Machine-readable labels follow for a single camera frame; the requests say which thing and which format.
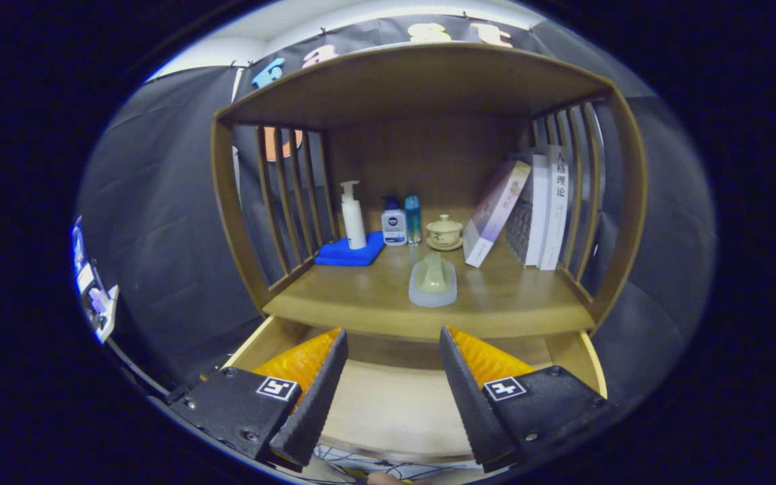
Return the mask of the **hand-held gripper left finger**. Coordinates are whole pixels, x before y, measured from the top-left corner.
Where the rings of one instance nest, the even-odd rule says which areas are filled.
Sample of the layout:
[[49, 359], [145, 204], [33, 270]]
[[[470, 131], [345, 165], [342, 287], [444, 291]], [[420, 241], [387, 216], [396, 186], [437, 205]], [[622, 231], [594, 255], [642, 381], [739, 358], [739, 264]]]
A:
[[301, 472], [321, 438], [347, 358], [347, 332], [330, 329], [255, 370], [228, 366], [169, 408], [223, 448]]

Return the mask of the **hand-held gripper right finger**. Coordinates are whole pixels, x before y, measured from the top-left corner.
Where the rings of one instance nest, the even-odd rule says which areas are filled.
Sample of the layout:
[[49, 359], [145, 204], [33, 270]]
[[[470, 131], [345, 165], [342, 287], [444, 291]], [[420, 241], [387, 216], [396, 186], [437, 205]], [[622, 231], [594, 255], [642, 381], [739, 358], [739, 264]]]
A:
[[612, 416], [588, 334], [543, 341], [550, 365], [536, 368], [460, 329], [441, 329], [441, 362], [472, 455], [485, 472], [540, 467], [593, 438]]

